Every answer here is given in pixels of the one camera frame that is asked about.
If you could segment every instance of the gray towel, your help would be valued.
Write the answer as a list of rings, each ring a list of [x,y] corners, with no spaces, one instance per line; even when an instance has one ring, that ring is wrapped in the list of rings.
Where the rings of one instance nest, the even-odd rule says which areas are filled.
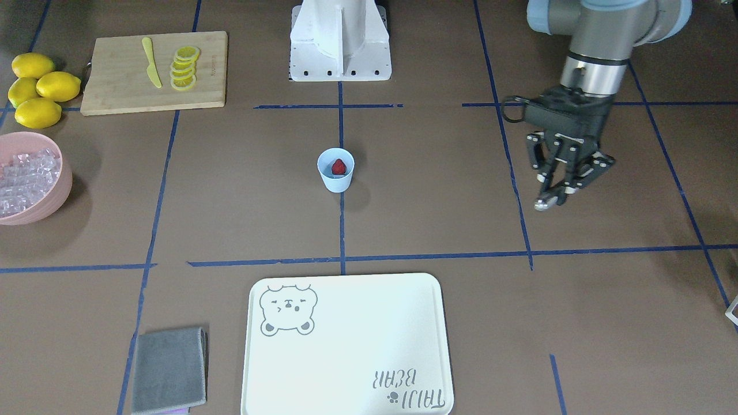
[[[207,335],[201,327],[140,335],[131,395],[132,415],[205,403]]]

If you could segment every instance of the plastic cup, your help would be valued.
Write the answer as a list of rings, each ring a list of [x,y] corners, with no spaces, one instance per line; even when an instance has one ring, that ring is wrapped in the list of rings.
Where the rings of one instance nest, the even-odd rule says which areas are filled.
[[[331,172],[333,163],[338,159],[346,165],[346,174],[342,176],[334,176]],[[342,193],[348,189],[354,175],[354,156],[343,148],[329,148],[318,157],[318,172],[328,190]]]

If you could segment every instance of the yellow knife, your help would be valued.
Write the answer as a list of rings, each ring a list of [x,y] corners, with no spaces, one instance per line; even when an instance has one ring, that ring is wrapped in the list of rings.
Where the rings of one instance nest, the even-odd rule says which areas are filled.
[[[156,88],[162,87],[162,81],[159,79],[159,73],[156,71],[156,64],[154,63],[154,46],[151,44],[151,38],[143,38],[141,40],[143,50],[146,52],[146,58],[148,59],[148,66],[146,67],[146,75],[151,79],[151,83]]]

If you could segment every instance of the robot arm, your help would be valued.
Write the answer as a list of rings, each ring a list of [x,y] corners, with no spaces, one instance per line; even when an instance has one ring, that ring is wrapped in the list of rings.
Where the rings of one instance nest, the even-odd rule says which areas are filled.
[[[615,160],[600,151],[600,136],[633,47],[674,35],[692,12],[691,0],[530,0],[528,23],[548,34],[571,35],[561,81],[539,97],[503,100],[505,120],[542,129],[527,138],[531,167],[542,183],[537,210],[563,205]],[[511,119],[506,105],[522,105]],[[554,183],[559,163],[563,179]]]

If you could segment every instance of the lemon slice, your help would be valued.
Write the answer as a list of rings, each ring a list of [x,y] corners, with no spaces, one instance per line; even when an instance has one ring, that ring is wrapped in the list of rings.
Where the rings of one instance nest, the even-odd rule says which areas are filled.
[[[185,79],[173,79],[171,80],[172,88],[174,88],[177,91],[187,91],[188,89],[195,86],[195,82],[197,82],[197,77],[193,74],[191,77],[187,77]]]
[[[195,69],[195,61],[180,62],[175,59],[169,69],[171,69],[172,72],[186,72],[190,69]]]
[[[184,80],[184,79],[187,79],[187,78],[193,76],[194,74],[195,74],[195,69],[194,68],[188,69],[188,70],[186,70],[184,72],[170,71],[169,72],[169,78],[172,78],[174,80]]]
[[[174,60],[180,62],[196,61],[200,56],[200,48],[197,46],[183,46],[177,49]]]

